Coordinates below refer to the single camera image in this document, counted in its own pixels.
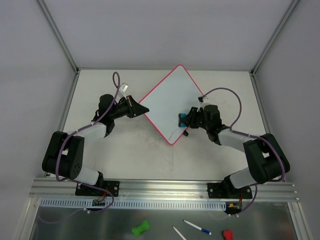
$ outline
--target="white whiteboard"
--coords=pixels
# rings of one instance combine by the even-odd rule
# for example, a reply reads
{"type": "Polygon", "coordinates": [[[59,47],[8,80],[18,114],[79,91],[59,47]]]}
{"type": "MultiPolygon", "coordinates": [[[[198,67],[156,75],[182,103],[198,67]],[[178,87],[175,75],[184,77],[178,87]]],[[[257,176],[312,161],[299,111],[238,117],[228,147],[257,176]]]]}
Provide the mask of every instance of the white whiteboard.
{"type": "Polygon", "coordinates": [[[178,114],[198,107],[201,90],[183,65],[176,66],[139,103],[149,108],[145,116],[171,145],[186,127],[178,127],[178,114]]]}

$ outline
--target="metal bar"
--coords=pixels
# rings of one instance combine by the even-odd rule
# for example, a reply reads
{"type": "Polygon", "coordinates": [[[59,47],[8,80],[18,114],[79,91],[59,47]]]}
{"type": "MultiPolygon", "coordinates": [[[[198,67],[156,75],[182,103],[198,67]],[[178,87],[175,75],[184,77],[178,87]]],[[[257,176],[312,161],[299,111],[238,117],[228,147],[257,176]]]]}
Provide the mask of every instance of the metal bar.
{"type": "MultiPolygon", "coordinates": [[[[220,181],[178,180],[130,180],[120,181],[118,199],[208,201],[207,183],[220,181]]],[[[76,183],[57,182],[55,178],[36,178],[30,197],[75,198],[76,183]]],[[[212,201],[235,201],[236,199],[211,199],[212,201]]],[[[258,186],[257,202],[299,202],[294,184],[290,182],[268,182],[258,186]]]]}
{"type": "Polygon", "coordinates": [[[45,20],[47,21],[47,23],[49,24],[50,29],[52,30],[55,38],[57,39],[64,55],[66,56],[68,62],[70,63],[73,71],[76,73],[78,71],[78,67],[76,62],[74,61],[54,19],[52,18],[52,15],[50,14],[50,11],[46,5],[46,3],[44,2],[44,0],[35,0],[40,8],[40,10],[42,11],[45,20]]]}
{"type": "Polygon", "coordinates": [[[65,127],[65,124],[66,124],[66,121],[67,121],[67,117],[68,117],[68,113],[69,113],[69,109],[70,109],[70,106],[71,106],[72,98],[74,97],[74,94],[75,94],[75,90],[76,90],[77,82],[78,82],[78,79],[79,79],[79,75],[80,75],[80,71],[78,71],[73,77],[72,83],[70,85],[70,90],[69,90],[69,93],[68,93],[68,95],[66,97],[65,104],[64,104],[64,107],[63,107],[63,111],[62,111],[61,117],[59,119],[58,126],[56,128],[57,131],[63,131],[64,130],[64,127],[65,127]]]}
{"type": "Polygon", "coordinates": [[[307,225],[301,203],[288,202],[288,207],[298,240],[312,240],[313,236],[307,225]]]}
{"type": "Polygon", "coordinates": [[[39,204],[40,204],[40,198],[39,197],[29,198],[28,204],[29,206],[27,208],[26,216],[24,217],[22,227],[18,231],[19,235],[16,236],[14,239],[27,240],[31,236],[32,227],[34,225],[39,204]]]}
{"type": "MultiPolygon", "coordinates": [[[[111,199],[105,199],[103,204],[109,205],[111,199]]],[[[94,204],[94,199],[81,197],[42,197],[41,207],[59,207],[59,208],[92,208],[101,209],[104,206],[94,204]]],[[[132,200],[132,199],[114,199],[111,209],[156,209],[156,210],[200,210],[200,211],[225,211],[226,203],[224,201],[168,201],[168,200],[132,200]]]]}
{"type": "Polygon", "coordinates": [[[256,64],[254,65],[253,70],[252,70],[253,75],[258,71],[259,67],[261,66],[261,64],[265,60],[266,56],[268,55],[268,53],[270,52],[270,50],[274,46],[276,40],[279,38],[280,33],[283,31],[286,23],[288,22],[288,19],[291,17],[292,13],[296,9],[299,2],[300,2],[300,0],[292,0],[290,2],[289,6],[285,10],[285,12],[280,20],[280,22],[276,26],[270,39],[268,40],[266,46],[264,47],[259,59],[257,60],[256,64]]]}
{"type": "MultiPolygon", "coordinates": [[[[79,70],[169,70],[171,71],[176,65],[172,66],[158,66],[158,67],[130,67],[130,66],[113,66],[113,67],[90,67],[80,66],[79,70]]],[[[228,72],[250,72],[251,69],[237,69],[237,68],[201,68],[188,67],[188,71],[228,71],[228,72]]]]}
{"type": "Polygon", "coordinates": [[[261,95],[259,93],[258,83],[257,83],[257,80],[256,80],[256,78],[254,76],[255,75],[252,75],[250,73],[250,78],[251,78],[251,82],[252,82],[252,86],[253,86],[253,91],[254,91],[254,94],[255,94],[256,101],[258,103],[258,107],[259,107],[260,115],[261,115],[261,118],[262,118],[264,130],[265,130],[266,133],[270,133],[271,132],[270,125],[268,123],[267,115],[266,115],[265,108],[264,108],[264,104],[262,102],[262,98],[261,98],[261,95]]]}

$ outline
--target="whiteboard marker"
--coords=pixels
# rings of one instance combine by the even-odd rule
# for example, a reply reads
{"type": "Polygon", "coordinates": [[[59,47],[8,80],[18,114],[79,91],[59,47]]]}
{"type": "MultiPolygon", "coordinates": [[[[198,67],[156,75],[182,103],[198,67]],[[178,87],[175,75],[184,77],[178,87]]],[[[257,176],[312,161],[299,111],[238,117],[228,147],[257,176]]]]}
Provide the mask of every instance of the whiteboard marker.
{"type": "Polygon", "coordinates": [[[204,228],[199,227],[199,226],[197,226],[197,225],[195,225],[195,224],[193,224],[193,223],[191,223],[191,222],[189,222],[189,221],[186,221],[186,220],[183,220],[183,221],[184,221],[186,224],[189,224],[190,226],[192,226],[192,227],[194,227],[194,228],[196,228],[196,229],[198,229],[198,230],[200,230],[200,231],[202,231],[202,232],[204,232],[204,233],[206,233],[206,234],[211,235],[211,232],[210,232],[210,231],[205,230],[204,228]]]}
{"type": "Polygon", "coordinates": [[[182,234],[181,232],[178,231],[178,229],[176,229],[174,226],[172,226],[173,229],[175,230],[175,232],[180,236],[180,238],[182,238],[183,240],[187,240],[182,234]]]}

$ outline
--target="white table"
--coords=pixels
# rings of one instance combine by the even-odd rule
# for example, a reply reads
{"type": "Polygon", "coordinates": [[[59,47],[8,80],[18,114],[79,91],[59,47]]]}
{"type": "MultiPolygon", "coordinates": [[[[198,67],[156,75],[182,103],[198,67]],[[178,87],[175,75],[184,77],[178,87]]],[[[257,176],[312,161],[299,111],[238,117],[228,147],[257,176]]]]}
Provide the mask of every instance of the white table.
{"type": "MultiPolygon", "coordinates": [[[[112,94],[113,70],[82,70],[77,82],[64,131],[87,125],[98,109],[99,97],[112,94]]],[[[138,102],[168,73],[168,70],[119,70],[126,92],[138,102]]],[[[216,87],[233,89],[241,98],[242,115],[234,129],[252,134],[265,133],[248,72],[189,71],[205,93],[216,87]]],[[[239,111],[236,97],[219,90],[209,95],[218,105],[222,123],[230,125],[239,111]]],[[[153,180],[222,180],[247,167],[245,154],[212,143],[203,129],[189,129],[169,145],[145,116],[115,120],[112,133],[84,150],[83,164],[105,178],[153,180]]]]}

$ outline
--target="green dog bone toy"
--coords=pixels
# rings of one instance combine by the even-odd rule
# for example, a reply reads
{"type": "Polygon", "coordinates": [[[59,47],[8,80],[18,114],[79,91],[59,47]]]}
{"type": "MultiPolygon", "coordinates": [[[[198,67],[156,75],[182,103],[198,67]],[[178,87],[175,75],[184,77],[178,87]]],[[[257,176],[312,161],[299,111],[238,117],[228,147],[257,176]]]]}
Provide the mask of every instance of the green dog bone toy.
{"type": "Polygon", "coordinates": [[[137,238],[145,231],[150,229],[150,225],[147,220],[143,220],[142,223],[138,226],[132,228],[133,235],[137,238]]]}

